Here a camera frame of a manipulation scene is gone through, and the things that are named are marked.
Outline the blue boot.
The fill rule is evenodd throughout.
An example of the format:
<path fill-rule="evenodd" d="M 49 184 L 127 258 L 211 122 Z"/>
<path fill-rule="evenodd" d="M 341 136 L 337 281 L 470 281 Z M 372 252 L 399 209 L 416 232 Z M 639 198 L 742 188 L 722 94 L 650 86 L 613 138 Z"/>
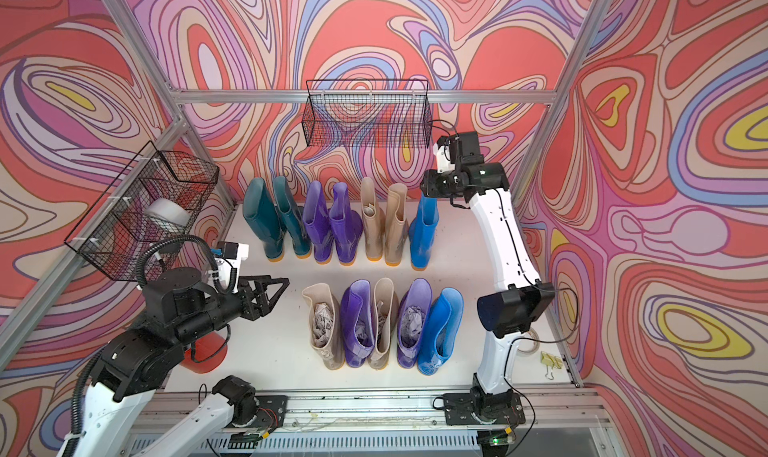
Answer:
<path fill-rule="evenodd" d="M 433 303 L 424 327 L 417 368 L 431 376 L 452 357 L 464 313 L 464 299 L 455 288 L 444 288 Z"/>
<path fill-rule="evenodd" d="M 423 271 L 428 267 L 438 223 L 437 199 L 422 196 L 409 228 L 410 260 L 416 270 Z"/>

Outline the teal boot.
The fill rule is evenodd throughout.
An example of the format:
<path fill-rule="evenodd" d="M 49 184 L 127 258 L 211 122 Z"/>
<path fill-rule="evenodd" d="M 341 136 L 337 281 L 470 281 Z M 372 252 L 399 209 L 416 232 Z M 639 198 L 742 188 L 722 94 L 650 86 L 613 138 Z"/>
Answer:
<path fill-rule="evenodd" d="M 295 255 L 300 259 L 308 258 L 312 252 L 312 244 L 303 227 L 302 215 L 287 179 L 284 176 L 276 177 L 273 180 L 273 189 L 277 212 L 292 239 Z"/>
<path fill-rule="evenodd" d="M 266 182 L 261 177 L 251 180 L 244 195 L 243 217 L 262 242 L 269 261 L 279 261 L 284 254 L 285 229 L 277 215 Z"/>

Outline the dark purple boot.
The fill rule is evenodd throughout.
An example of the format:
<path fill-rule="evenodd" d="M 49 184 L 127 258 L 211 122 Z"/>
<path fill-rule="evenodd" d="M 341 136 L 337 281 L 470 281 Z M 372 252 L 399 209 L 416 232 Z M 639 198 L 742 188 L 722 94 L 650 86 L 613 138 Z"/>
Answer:
<path fill-rule="evenodd" d="M 329 219 L 339 261 L 345 266 L 352 265 L 363 234 L 363 223 L 360 215 L 351 208 L 346 183 L 338 182 L 333 187 Z"/>
<path fill-rule="evenodd" d="M 334 236 L 323 186 L 319 181 L 310 183 L 302 212 L 302 223 L 312 244 L 315 261 L 319 264 L 328 263 L 332 255 Z"/>

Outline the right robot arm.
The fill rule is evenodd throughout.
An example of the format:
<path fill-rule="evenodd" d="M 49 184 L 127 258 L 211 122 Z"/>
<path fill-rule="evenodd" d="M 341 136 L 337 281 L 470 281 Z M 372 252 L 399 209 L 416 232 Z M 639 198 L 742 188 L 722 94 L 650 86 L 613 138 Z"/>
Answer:
<path fill-rule="evenodd" d="M 468 392 L 440 397 L 446 423 L 514 428 L 525 422 L 525 414 L 511 372 L 520 344 L 556 296 L 556 289 L 541 280 L 524 250 L 509 182 L 500 165 L 428 170 L 420 188 L 430 198 L 464 198 L 461 207 L 470 210 L 480 225 L 494 275 L 494 292 L 476 301 L 486 331 L 482 360 Z"/>

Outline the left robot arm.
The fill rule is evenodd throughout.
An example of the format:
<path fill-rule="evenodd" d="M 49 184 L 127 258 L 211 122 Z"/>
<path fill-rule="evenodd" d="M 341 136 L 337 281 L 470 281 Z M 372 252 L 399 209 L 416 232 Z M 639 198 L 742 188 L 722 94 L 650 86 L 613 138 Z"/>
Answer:
<path fill-rule="evenodd" d="M 231 321 L 268 315 L 287 290 L 287 278 L 231 278 L 227 289 L 204 283 L 200 271 L 179 268 L 141 285 L 146 309 L 130 328 L 106 344 L 78 378 L 71 403 L 71 431 L 62 456 L 117 456 L 133 424 L 168 374 L 195 357 L 203 337 L 228 330 Z M 144 455 L 185 456 L 228 426 L 283 424 L 274 406 L 262 404 L 247 381 L 227 376 Z"/>

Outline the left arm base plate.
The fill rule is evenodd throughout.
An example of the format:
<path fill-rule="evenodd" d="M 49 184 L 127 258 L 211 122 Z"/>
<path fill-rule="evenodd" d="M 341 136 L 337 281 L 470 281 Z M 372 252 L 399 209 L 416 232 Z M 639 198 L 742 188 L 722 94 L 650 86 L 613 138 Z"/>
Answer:
<path fill-rule="evenodd" d="M 274 431 L 284 424 L 287 403 L 286 395 L 247 396 L 235 405 L 232 425 Z"/>

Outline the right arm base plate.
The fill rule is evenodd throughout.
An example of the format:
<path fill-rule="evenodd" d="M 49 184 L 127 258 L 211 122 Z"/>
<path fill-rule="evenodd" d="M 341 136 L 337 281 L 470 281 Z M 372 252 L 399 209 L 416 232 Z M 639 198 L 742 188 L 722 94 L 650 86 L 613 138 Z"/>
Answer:
<path fill-rule="evenodd" d="M 442 396 L 442 401 L 449 426 L 505 425 L 516 428 L 527 421 L 521 395 L 514 391 L 496 395 L 447 393 Z"/>

